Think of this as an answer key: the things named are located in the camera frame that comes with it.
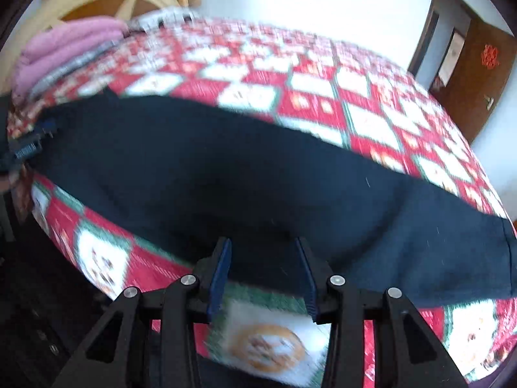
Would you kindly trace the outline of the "person's left hand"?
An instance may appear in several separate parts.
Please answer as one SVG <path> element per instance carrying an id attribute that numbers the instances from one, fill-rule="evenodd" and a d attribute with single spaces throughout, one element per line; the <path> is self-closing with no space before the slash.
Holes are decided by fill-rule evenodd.
<path id="1" fill-rule="evenodd" d="M 1 176 L 1 194 L 11 195 L 19 219 L 26 217 L 32 210 L 32 183 L 33 173 L 25 165 Z"/>

